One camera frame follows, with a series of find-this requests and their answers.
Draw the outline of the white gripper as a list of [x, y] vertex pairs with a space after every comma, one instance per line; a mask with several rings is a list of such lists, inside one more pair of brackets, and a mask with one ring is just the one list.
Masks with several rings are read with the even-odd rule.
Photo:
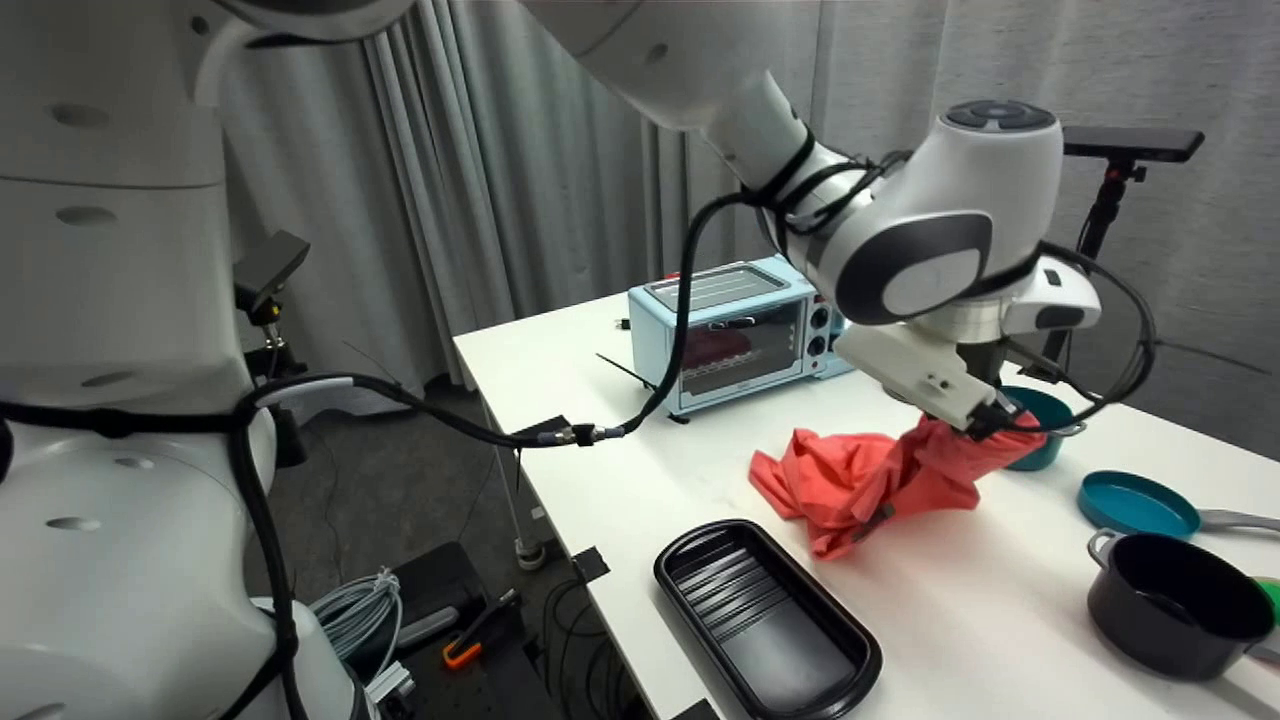
[[835, 351], [867, 372], [888, 394], [943, 418], [957, 430], [1001, 430], [1013, 405], [967, 372], [961, 351], [911, 324], [856, 324]]

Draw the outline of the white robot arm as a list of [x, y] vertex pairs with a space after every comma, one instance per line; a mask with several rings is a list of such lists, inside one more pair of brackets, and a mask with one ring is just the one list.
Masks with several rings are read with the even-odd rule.
[[[410, 0], [0, 0], [0, 714], [367, 720], [291, 599], [263, 508], [270, 382], [233, 309], [221, 78], [237, 50], [345, 45]], [[787, 0], [522, 0], [647, 119], [709, 137], [838, 354], [965, 437], [1020, 417], [967, 351], [1082, 318], [1050, 277], [1050, 111], [967, 100], [850, 158], [782, 100]]]

